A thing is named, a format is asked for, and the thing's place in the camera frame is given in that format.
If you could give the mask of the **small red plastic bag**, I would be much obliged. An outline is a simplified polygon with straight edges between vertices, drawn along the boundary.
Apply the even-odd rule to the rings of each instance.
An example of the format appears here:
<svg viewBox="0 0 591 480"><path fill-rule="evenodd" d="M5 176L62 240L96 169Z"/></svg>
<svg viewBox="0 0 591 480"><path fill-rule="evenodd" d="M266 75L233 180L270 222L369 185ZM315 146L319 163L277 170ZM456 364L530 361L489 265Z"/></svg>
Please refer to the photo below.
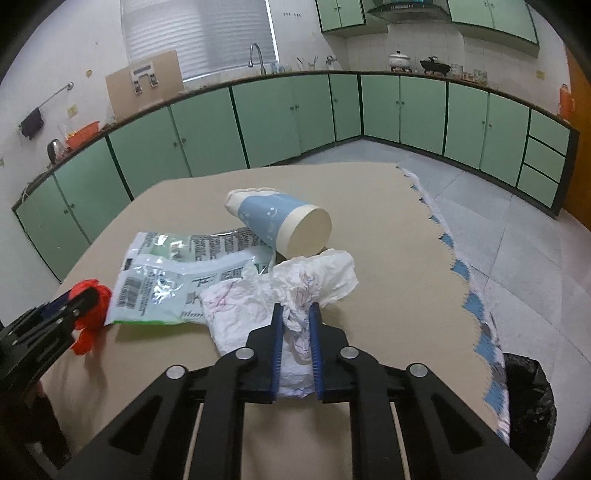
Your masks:
<svg viewBox="0 0 591 480"><path fill-rule="evenodd" d="M68 294L68 299L73 299L89 288L95 289L98 292L98 300L87 313L84 313L75 321L75 329L79 331L79 335L71 346L71 350L78 356L92 351L96 338L105 324L112 296L111 290L101 284L97 279L87 279L78 282L72 287Z"/></svg>

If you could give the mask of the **clear green printed wrapper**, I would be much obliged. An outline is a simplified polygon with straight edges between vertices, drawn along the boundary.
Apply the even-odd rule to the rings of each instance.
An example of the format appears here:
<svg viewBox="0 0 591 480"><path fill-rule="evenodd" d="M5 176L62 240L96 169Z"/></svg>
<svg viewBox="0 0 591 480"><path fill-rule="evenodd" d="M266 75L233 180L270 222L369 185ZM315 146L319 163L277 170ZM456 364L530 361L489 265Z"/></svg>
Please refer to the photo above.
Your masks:
<svg viewBox="0 0 591 480"><path fill-rule="evenodd" d="M105 323L204 323L200 294L239 278L245 267L269 272L276 252L245 227L211 235L138 233L112 289Z"/></svg>

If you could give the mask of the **white tissue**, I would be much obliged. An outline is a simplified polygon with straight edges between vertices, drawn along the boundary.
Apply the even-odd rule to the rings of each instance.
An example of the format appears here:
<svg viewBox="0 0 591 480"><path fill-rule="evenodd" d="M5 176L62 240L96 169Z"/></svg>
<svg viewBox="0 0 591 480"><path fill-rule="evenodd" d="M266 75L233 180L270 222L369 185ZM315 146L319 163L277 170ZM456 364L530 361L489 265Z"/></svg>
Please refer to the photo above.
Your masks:
<svg viewBox="0 0 591 480"><path fill-rule="evenodd" d="M221 356L245 346L249 333L270 325L274 306L282 306L279 395L301 399L315 392L308 323L311 304L334 304L358 284L353 256L329 249L283 261L266 274L256 273L249 265L239 278L204 290L200 299L205 324Z"/></svg>

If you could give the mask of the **blue white paper cup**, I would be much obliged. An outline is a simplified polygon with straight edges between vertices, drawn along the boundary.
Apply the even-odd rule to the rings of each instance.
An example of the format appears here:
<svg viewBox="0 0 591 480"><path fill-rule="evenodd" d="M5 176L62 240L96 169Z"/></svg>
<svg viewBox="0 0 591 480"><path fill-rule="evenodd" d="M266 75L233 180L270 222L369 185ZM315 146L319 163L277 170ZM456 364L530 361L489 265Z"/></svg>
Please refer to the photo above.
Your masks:
<svg viewBox="0 0 591 480"><path fill-rule="evenodd" d="M232 190L225 208L287 259L317 255L331 237L332 219L327 210L278 190Z"/></svg>

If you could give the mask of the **orange plastic basin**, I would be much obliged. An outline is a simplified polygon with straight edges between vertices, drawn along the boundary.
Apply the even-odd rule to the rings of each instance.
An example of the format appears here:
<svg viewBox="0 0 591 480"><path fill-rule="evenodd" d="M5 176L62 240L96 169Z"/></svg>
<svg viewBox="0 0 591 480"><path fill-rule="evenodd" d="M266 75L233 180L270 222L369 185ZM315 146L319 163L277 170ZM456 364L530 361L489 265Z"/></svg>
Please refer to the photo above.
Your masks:
<svg viewBox="0 0 591 480"><path fill-rule="evenodd" d="M67 148L69 150L76 150L80 148L82 145L89 142L91 139L98 135L100 130L99 126L100 122L94 121L73 133L69 133L66 136L65 140Z"/></svg>

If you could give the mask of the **dark hanging towel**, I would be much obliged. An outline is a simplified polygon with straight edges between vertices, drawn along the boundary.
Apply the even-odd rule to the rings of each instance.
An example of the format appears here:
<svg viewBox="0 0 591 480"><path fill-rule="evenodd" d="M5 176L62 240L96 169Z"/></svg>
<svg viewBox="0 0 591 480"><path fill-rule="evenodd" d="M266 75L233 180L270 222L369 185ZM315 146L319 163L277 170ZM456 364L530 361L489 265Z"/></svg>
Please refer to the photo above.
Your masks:
<svg viewBox="0 0 591 480"><path fill-rule="evenodd" d="M19 124L19 130L24 138L28 140L33 140L43 129L43 126L44 119L40 108L37 107L34 110L32 110Z"/></svg>

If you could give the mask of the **cardboard box with dispenser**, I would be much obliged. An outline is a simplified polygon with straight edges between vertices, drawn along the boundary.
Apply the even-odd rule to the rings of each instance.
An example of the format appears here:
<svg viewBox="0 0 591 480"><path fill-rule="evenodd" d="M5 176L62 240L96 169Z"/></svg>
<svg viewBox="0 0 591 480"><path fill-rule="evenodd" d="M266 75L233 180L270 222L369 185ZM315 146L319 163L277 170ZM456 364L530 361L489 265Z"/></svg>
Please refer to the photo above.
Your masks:
<svg viewBox="0 0 591 480"><path fill-rule="evenodd" d="M132 62L105 78L114 119L121 122L184 92L177 52Z"/></svg>

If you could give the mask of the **chrome sink faucet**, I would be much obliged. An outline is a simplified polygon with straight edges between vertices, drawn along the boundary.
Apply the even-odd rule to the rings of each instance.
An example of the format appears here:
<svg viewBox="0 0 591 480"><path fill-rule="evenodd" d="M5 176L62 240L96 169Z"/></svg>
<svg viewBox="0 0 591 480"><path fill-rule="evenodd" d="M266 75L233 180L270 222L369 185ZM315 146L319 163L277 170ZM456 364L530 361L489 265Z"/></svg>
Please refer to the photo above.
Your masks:
<svg viewBox="0 0 591 480"><path fill-rule="evenodd" d="M266 75L266 66L264 66L262 50L260 49L259 44L252 43L249 45L249 63L247 64L249 68L254 67L255 56L257 56L257 65L259 65L260 75Z"/></svg>

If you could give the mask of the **green cabinets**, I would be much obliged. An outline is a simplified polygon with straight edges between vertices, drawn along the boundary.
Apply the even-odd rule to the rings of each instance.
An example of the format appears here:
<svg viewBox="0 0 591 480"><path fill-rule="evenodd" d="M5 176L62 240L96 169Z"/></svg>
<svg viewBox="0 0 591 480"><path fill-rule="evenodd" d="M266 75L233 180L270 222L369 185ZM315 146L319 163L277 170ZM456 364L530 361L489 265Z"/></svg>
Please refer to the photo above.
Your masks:
<svg viewBox="0 0 591 480"><path fill-rule="evenodd" d="M186 94L105 128L21 193L13 213L57 279L165 181L290 162L367 138L481 176L556 216L579 134L513 96L443 77L281 74Z"/></svg>
<svg viewBox="0 0 591 480"><path fill-rule="evenodd" d="M402 22L444 22L463 35L511 48L538 48L532 14L525 1L318 1L324 34L385 33Z"/></svg>

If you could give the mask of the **black wok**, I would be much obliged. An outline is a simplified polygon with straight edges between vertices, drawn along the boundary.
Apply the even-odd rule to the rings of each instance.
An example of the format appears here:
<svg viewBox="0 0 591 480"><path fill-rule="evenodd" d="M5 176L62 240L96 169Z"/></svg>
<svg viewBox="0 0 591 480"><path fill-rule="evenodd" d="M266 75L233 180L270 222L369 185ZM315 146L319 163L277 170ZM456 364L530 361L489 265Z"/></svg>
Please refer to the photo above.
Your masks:
<svg viewBox="0 0 591 480"><path fill-rule="evenodd" d="M420 64L424 70L425 75L446 77L451 71L451 66L447 63L441 62L436 56L430 56L427 59L422 59Z"/></svg>

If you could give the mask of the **brown wooden door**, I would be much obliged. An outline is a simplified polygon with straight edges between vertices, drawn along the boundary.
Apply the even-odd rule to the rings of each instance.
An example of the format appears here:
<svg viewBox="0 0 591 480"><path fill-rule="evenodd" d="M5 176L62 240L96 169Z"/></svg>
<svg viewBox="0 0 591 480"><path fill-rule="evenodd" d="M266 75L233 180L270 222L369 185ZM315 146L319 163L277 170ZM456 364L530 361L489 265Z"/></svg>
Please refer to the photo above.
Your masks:
<svg viewBox="0 0 591 480"><path fill-rule="evenodd" d="M578 147L564 208L587 229L591 226L591 89L579 63L566 50L575 111L571 125L579 132Z"/></svg>

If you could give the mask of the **white cooking pot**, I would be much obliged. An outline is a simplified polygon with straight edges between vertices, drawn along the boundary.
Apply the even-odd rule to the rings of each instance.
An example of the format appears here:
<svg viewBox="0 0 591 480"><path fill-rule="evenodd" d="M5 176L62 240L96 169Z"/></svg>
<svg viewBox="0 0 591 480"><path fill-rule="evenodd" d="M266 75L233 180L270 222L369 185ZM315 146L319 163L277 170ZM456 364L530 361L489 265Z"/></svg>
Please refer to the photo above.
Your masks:
<svg viewBox="0 0 591 480"><path fill-rule="evenodd" d="M397 51L389 55L389 66L392 72L412 72L411 58Z"/></svg>

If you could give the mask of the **green upper cabinets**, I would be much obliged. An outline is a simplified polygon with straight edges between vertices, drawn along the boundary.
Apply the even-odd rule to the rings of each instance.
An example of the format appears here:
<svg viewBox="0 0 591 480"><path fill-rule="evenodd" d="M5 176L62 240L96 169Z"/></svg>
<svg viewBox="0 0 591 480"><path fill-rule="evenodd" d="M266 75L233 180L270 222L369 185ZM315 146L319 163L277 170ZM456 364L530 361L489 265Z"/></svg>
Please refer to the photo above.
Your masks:
<svg viewBox="0 0 591 480"><path fill-rule="evenodd" d="M318 1L324 34L385 33L402 22L444 22L463 35L511 48L538 48L532 14L525 1Z"/></svg>

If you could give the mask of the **black range hood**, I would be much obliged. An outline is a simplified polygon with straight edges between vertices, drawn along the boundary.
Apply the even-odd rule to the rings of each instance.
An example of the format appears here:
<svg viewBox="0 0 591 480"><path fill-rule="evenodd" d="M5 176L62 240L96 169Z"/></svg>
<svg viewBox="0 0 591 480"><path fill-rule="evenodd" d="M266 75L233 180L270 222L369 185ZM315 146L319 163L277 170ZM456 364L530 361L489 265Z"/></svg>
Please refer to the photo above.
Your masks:
<svg viewBox="0 0 591 480"><path fill-rule="evenodd" d="M388 23L444 21L451 20L447 1L438 0L396 0L376 1L368 11L370 15Z"/></svg>

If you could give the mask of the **wall towel bar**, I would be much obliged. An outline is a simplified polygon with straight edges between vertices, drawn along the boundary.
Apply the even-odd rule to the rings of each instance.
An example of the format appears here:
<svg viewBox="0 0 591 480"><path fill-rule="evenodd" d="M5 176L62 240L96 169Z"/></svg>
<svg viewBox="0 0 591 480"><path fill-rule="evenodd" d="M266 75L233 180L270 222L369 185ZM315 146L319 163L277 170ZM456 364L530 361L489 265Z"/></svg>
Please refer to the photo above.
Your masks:
<svg viewBox="0 0 591 480"><path fill-rule="evenodd" d="M60 93L63 93L66 91L71 91L73 88L74 88L74 83L68 82L66 85L64 85L63 87L61 87L60 89L58 89L57 91L52 93L48 98L46 98L44 101L42 101L39 105L35 106L34 110L41 109L44 105L46 105L48 102L50 102L53 98L55 98Z"/></svg>

